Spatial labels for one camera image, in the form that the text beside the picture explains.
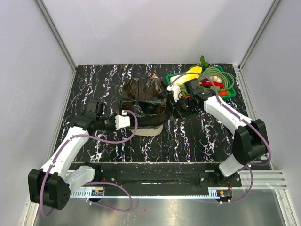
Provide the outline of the beige plastic trash bin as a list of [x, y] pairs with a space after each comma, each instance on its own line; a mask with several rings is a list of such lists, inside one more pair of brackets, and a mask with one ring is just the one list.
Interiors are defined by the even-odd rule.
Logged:
[[164, 127], [164, 125], [162, 124], [160, 126], [147, 128], [147, 129], [140, 128], [140, 129], [137, 129], [135, 135], [136, 136], [146, 136], [146, 137], [157, 136], [162, 132], [163, 127]]

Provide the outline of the black trash bag roll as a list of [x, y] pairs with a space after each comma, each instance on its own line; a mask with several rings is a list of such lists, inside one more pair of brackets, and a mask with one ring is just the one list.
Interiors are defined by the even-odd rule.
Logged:
[[125, 83], [119, 108], [132, 111], [139, 129], [150, 129], [164, 124], [172, 115], [166, 85], [159, 78], [133, 78]]

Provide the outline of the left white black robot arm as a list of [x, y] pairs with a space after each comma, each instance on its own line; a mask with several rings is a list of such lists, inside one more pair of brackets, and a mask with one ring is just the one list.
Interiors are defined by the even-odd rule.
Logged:
[[116, 130], [117, 115], [106, 117], [103, 108], [103, 102], [88, 102], [86, 110], [70, 122], [67, 135], [52, 157], [40, 169], [30, 171], [28, 186], [31, 202], [61, 210], [78, 188], [86, 183], [91, 186], [101, 183], [101, 168], [93, 163], [86, 162], [73, 173], [67, 172], [89, 136], [97, 130]]

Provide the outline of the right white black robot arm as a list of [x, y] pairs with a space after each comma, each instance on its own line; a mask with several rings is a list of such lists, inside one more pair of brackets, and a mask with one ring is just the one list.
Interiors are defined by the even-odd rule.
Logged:
[[229, 106], [211, 89], [204, 90], [197, 79], [185, 84], [187, 97], [182, 97], [180, 87], [170, 85], [167, 90], [173, 95], [180, 114], [193, 109], [204, 110], [219, 120], [234, 136], [232, 154], [219, 165], [214, 181], [219, 186], [227, 185], [231, 175], [269, 152], [265, 123], [252, 120]]

